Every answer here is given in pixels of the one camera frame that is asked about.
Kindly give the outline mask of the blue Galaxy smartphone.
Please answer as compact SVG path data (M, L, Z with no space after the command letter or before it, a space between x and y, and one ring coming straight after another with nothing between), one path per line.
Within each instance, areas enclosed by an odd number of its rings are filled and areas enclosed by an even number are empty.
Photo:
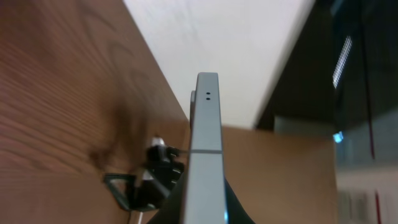
M227 223L218 74L200 72L192 92L192 127L181 223Z

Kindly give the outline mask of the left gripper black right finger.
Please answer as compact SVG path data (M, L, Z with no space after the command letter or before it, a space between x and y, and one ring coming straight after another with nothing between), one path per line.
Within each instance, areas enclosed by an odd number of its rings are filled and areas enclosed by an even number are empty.
M246 213L245 209L241 205L237 196L233 192L228 181L225 179L225 192L226 192L226 206L228 211L228 223L229 224L254 224L254 221Z

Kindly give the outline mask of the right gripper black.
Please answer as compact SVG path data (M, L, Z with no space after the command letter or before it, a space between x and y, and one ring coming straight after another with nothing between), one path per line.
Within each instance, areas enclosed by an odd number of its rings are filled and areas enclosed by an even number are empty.
M155 136L146 150L143 172L138 175L106 173L103 182L125 211L146 212L159 209L185 171L178 159L183 151L168 146Z

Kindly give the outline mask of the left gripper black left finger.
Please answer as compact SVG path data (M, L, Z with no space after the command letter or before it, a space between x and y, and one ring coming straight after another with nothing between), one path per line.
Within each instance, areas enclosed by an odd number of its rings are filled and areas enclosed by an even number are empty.
M177 181L175 187L167 197L160 210L147 222L147 224L179 224L185 194L186 175Z

